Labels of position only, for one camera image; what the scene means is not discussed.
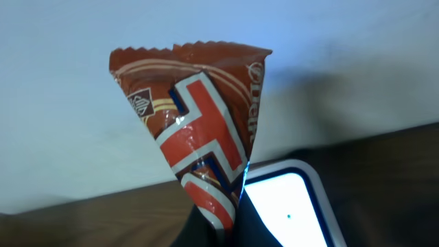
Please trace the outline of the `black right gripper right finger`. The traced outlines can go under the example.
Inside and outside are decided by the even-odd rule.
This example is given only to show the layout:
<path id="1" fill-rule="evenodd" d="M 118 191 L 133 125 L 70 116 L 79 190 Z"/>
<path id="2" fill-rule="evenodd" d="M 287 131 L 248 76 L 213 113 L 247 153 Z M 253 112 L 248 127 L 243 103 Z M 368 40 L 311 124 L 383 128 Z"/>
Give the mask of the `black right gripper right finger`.
<path id="1" fill-rule="evenodd" d="M 234 247 L 281 247 L 282 245 L 271 234 L 262 222 L 250 197 L 244 191 L 233 228 Z"/>

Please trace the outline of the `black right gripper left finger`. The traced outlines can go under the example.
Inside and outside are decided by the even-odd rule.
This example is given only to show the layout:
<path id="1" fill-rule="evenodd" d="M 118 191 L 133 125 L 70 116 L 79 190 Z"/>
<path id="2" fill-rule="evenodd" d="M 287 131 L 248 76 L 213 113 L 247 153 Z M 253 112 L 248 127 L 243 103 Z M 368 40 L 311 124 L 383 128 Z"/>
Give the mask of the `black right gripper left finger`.
<path id="1" fill-rule="evenodd" d="M 171 247 L 218 247 L 217 236 L 197 206 L 193 206 L 185 225 Z"/>

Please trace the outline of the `red orange snack bag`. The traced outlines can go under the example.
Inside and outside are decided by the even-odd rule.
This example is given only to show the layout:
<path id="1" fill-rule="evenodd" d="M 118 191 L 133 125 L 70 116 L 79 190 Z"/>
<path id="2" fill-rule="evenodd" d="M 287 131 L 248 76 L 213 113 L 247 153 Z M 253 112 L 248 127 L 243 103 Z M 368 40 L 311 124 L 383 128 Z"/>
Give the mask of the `red orange snack bag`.
<path id="1" fill-rule="evenodd" d="M 118 48 L 109 71 L 219 243 L 233 230 L 269 49 L 209 41 Z"/>

